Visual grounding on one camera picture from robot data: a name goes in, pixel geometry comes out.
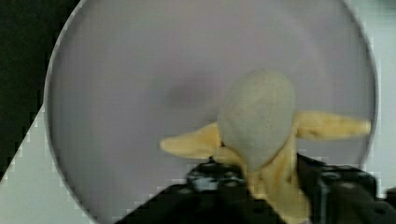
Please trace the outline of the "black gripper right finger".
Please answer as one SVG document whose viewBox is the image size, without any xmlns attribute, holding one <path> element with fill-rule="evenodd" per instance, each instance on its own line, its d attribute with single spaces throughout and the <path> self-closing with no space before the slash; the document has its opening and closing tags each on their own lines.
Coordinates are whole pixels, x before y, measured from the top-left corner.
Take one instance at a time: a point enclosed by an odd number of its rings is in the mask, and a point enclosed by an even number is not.
<svg viewBox="0 0 396 224">
<path fill-rule="evenodd" d="M 297 155 L 301 190 L 311 205 L 312 224 L 371 224 L 376 179 L 350 165 L 330 165 Z"/>
</svg>

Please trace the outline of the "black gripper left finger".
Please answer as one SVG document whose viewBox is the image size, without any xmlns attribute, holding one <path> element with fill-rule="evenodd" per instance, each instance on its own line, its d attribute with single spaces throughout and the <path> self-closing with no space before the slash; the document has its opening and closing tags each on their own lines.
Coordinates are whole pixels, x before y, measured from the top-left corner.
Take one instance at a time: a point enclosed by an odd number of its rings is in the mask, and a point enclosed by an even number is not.
<svg viewBox="0 0 396 224">
<path fill-rule="evenodd" d="M 242 170 L 210 158 L 186 175 L 199 197 L 197 224 L 280 224 L 280 216 L 265 200 L 255 199 Z"/>
</svg>

